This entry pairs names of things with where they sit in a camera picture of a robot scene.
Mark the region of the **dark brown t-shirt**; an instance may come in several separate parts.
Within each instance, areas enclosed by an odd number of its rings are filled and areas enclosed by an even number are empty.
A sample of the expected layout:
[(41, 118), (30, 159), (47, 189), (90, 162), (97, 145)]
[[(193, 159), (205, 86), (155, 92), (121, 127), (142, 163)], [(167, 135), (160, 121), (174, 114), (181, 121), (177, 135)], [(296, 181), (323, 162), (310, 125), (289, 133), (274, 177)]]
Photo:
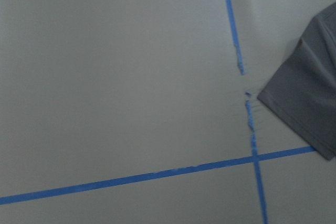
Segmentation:
[(335, 158), (335, 4), (312, 18), (257, 99), (324, 159)]

